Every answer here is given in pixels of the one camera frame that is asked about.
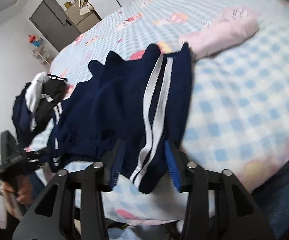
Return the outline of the person's left hand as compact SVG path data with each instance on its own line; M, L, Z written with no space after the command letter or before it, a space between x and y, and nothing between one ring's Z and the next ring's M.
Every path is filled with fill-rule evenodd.
M8 205L12 204L11 195L16 194L16 200L23 205L31 205L33 202L33 187L28 176L20 176L18 189L15 190L8 182L3 182L3 196Z

